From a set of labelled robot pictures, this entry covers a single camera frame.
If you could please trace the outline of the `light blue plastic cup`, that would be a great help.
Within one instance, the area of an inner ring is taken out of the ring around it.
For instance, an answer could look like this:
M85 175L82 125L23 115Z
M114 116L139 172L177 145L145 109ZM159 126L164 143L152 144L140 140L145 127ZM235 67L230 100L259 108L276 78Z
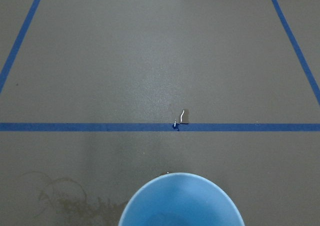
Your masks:
M170 173L144 184L129 200L120 226L243 226L231 198L191 173Z

